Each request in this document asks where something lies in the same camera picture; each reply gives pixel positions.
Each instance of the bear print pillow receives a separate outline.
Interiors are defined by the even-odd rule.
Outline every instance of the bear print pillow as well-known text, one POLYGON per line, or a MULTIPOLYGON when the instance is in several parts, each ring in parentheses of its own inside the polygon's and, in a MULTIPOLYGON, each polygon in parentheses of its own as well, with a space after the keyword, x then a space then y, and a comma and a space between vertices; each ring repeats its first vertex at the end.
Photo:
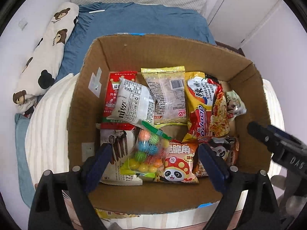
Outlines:
POLYGON ((65 44, 77 23, 79 6, 65 2, 53 14, 46 32, 31 57, 25 61, 13 102, 24 113, 54 84, 64 54, 65 44))

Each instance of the black bear print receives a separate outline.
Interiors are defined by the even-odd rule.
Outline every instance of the black bear print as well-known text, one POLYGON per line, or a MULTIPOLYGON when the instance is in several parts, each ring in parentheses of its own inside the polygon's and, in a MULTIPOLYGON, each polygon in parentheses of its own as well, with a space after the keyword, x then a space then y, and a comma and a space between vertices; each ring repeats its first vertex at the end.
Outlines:
POLYGON ((22 71, 22 73, 25 71, 25 69, 28 67, 29 63, 31 62, 31 60, 33 60, 33 57, 31 57, 28 62, 26 63, 26 67, 24 68, 24 70, 22 71))
POLYGON ((60 12, 55 13, 54 14, 55 19, 56 20, 61 19, 62 17, 68 14, 68 11, 70 11, 70 7, 68 7, 67 9, 63 9, 60 12))
POLYGON ((39 46, 39 44, 40 44, 42 41, 43 41, 43 38, 41 38, 41 40, 39 41, 39 43, 37 44, 37 46, 36 46, 36 47, 38 47, 38 46, 39 46))
POLYGON ((76 18, 74 19, 74 24, 76 25, 78 22, 78 17, 76 16, 76 18))
POLYGON ((62 29, 56 33, 56 43, 65 44, 67 29, 62 29))
POLYGON ((47 89, 54 84, 54 78, 47 70, 42 70, 38 78, 38 84, 42 89, 47 89))
POLYGON ((25 95, 27 95, 27 92, 25 90, 22 90, 18 93, 13 94, 13 102, 15 104, 24 104, 25 103, 25 95))

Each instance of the cardboard box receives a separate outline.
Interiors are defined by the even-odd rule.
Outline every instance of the cardboard box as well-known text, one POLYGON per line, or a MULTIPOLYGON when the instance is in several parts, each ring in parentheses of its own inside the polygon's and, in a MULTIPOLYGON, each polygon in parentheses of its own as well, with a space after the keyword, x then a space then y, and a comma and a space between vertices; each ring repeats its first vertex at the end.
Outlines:
MULTIPOLYGON (((237 166, 240 171, 268 171, 271 155, 267 148, 248 135, 251 121, 270 124, 262 78, 254 64, 232 51, 210 44, 166 35, 112 35, 96 39, 87 52, 77 81, 68 119, 70 168, 82 165, 97 139, 96 122, 100 121, 109 72, 141 67, 185 66, 187 72, 202 71, 230 87, 244 101, 247 114, 235 119, 240 137, 237 166)), ((141 74, 138 82, 146 84, 141 74)), ((197 185, 144 182, 142 186, 99 184, 89 195, 96 208, 128 214, 160 214, 216 202, 221 194, 210 180, 197 185)))

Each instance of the yellow snack package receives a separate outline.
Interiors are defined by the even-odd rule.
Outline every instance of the yellow snack package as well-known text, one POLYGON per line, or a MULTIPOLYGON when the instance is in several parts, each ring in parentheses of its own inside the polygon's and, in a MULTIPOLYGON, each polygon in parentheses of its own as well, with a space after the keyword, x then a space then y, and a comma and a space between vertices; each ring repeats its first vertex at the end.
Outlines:
POLYGON ((185 73, 188 133, 183 141, 229 133, 227 103, 218 80, 202 72, 185 73))
POLYGON ((185 124, 185 67, 141 68, 141 72, 157 100, 154 125, 185 124))

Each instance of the white wall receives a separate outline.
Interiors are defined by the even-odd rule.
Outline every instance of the white wall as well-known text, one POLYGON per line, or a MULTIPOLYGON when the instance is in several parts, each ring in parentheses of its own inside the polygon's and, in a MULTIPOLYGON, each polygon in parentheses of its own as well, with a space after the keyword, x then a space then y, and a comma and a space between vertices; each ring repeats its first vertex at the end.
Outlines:
POLYGON ((15 149, 15 104, 12 96, 19 75, 41 39, 57 7, 70 0, 26 0, 0 37, 0 191, 7 210, 21 227, 28 228, 30 209, 19 192, 15 149), (25 19, 23 31, 18 23, 25 19))
POLYGON ((307 33, 282 0, 242 50, 271 82, 285 131, 307 143, 307 33))

